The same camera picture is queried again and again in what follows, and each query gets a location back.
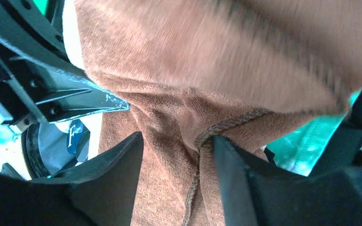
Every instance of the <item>screw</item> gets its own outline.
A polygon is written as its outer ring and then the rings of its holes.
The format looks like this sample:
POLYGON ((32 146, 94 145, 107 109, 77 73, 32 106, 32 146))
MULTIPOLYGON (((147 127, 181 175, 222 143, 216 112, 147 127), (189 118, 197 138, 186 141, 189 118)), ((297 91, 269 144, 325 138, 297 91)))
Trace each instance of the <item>screw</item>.
POLYGON ((38 87, 38 81, 33 79, 30 81, 30 86, 33 88, 37 88, 38 87))
POLYGON ((49 110, 49 113, 52 115, 58 114, 59 113, 59 109, 57 107, 53 107, 49 110))

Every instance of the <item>brown towel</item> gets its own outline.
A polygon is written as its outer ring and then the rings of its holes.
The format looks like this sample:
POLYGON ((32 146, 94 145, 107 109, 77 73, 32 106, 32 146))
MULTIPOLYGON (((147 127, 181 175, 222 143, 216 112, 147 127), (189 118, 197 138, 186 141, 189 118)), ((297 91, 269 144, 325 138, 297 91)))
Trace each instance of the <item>brown towel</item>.
POLYGON ((133 225, 223 225, 210 137, 260 147, 362 87, 362 0, 75 0, 92 80, 131 104, 100 151, 145 140, 133 225))

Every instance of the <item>black plastic part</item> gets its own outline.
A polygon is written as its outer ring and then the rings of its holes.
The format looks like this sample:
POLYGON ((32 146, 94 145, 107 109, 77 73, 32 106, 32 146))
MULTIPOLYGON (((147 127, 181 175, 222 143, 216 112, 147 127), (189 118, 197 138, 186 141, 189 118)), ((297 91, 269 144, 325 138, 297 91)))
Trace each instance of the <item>black plastic part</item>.
POLYGON ((24 180, 24 178, 9 163, 2 164, 0 172, 10 176, 11 178, 24 180))
POLYGON ((55 173, 53 177, 55 177, 55 175, 57 175, 57 174, 61 174, 63 171, 68 170, 68 169, 70 169, 71 167, 76 166, 77 163, 78 163, 78 160, 77 160, 76 157, 74 157, 74 158, 73 158, 72 160, 70 160, 66 165, 64 165, 64 167, 63 167, 61 170, 59 170, 57 173, 55 173))
POLYGON ((268 148, 264 149, 264 154, 266 155, 267 160, 269 161, 269 163, 272 163, 272 164, 275 165, 275 162, 274 162, 275 154, 272 151, 270 151, 268 148))
POLYGON ((65 0, 50 0, 46 9, 46 17, 60 33, 63 33, 63 8, 65 0))
POLYGON ((310 176, 343 167, 362 165, 362 93, 352 107, 350 117, 341 123, 329 140, 310 176))
POLYGON ((38 148, 39 129, 39 123, 31 125, 22 134, 21 140, 24 161, 31 179, 45 178, 47 176, 50 176, 48 169, 45 167, 42 161, 40 150, 38 148))
POLYGON ((227 226, 362 226, 362 168, 292 174, 214 137, 227 226))
POLYGON ((22 181, 0 174, 0 225, 130 225, 142 154, 136 132, 56 178, 22 181))
MULTIPOLYGON (((28 113, 39 123, 123 111, 129 104, 68 62, 61 33, 30 0, 0 1, 0 112, 4 124, 28 113)), ((57 1, 57 13, 63 1, 57 1)))

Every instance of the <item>green fabric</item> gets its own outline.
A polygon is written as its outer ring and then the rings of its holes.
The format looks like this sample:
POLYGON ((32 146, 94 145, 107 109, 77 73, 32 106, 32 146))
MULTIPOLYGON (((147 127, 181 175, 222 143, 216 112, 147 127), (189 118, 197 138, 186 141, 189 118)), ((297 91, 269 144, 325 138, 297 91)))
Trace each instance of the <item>green fabric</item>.
POLYGON ((35 5, 41 11, 43 15, 46 13, 46 7, 48 6, 48 0, 34 0, 35 5))
MULTIPOLYGON (((351 105, 359 93, 356 92, 351 96, 351 105)), ((269 143, 267 148, 275 154, 276 165, 308 176, 344 117, 345 115, 320 116, 294 132, 269 143)))

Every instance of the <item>round hole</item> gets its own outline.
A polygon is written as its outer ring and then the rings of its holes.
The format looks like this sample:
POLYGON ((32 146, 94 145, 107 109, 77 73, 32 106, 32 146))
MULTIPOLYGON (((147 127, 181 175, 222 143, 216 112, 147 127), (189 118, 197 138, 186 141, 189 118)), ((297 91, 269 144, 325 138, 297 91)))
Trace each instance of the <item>round hole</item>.
POLYGON ((63 37, 62 36, 60 36, 60 35, 55 35, 55 38, 58 40, 58 41, 60 41, 60 42, 63 42, 63 37))
POLYGON ((21 3, 23 4, 24 8, 31 9, 31 5, 27 0, 21 0, 21 3))
POLYGON ((38 87, 38 82, 33 79, 33 80, 30 81, 30 86, 33 87, 33 88, 37 88, 38 87))
POLYGON ((59 113, 59 109, 57 107, 53 107, 49 110, 49 113, 52 115, 56 115, 59 113))

